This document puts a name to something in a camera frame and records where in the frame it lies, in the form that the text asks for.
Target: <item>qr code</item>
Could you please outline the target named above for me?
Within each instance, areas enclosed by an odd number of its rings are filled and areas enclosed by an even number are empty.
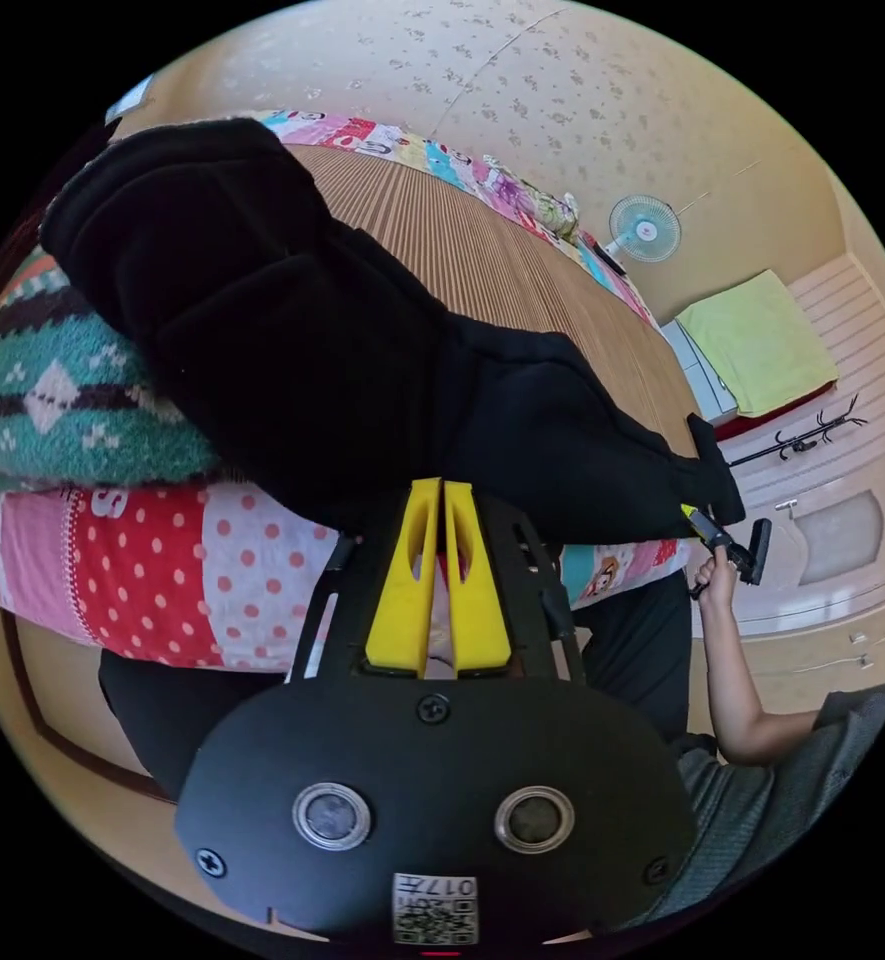
[[[421,889],[413,890],[414,877],[396,878],[393,919],[395,942],[420,946],[464,946],[479,941],[478,901],[474,896],[459,896],[462,878],[418,878]],[[448,888],[442,895],[435,888]],[[471,892],[475,893],[475,882]],[[451,890],[455,896],[445,895]]]

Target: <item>floral wallpaper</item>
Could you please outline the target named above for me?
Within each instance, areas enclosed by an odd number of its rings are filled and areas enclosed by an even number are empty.
[[[629,265],[660,319],[844,250],[824,164],[771,108],[675,42],[566,0],[315,0],[178,68],[172,119],[284,106],[397,123],[571,191],[603,242],[620,197],[661,197],[683,245],[665,264]]]

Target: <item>diamond pattern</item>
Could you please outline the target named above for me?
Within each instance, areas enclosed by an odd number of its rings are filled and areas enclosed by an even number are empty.
[[[43,436],[79,397],[79,388],[58,360],[53,360],[25,398],[25,410]]]

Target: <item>black coat rack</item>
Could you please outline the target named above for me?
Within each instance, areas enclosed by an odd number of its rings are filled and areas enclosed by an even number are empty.
[[[868,420],[863,420],[861,417],[852,416],[852,411],[855,409],[855,403],[858,399],[859,395],[856,394],[849,404],[849,409],[834,420],[826,420],[824,417],[825,411],[820,410],[816,414],[816,420],[819,425],[806,433],[800,433],[797,437],[782,440],[780,439],[782,431],[779,430],[775,435],[775,443],[771,447],[766,447],[764,450],[759,450],[756,453],[750,453],[747,457],[740,457],[738,460],[733,460],[728,466],[730,468],[737,467],[740,464],[748,463],[750,460],[758,460],[759,457],[768,456],[770,453],[778,453],[782,460],[788,460],[789,458],[785,453],[786,450],[792,450],[793,453],[805,453],[806,450],[811,450],[813,447],[818,446],[819,439],[821,439],[823,443],[832,443],[832,438],[829,436],[830,430],[835,430],[846,423],[854,423],[857,427],[861,427],[869,422]]]

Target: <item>gray shirt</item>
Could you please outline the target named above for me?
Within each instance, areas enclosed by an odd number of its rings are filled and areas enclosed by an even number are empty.
[[[783,854],[848,783],[885,723],[885,685],[830,694],[812,733],[770,767],[725,766],[706,749],[682,754],[697,837],[675,883],[631,926],[700,903]]]

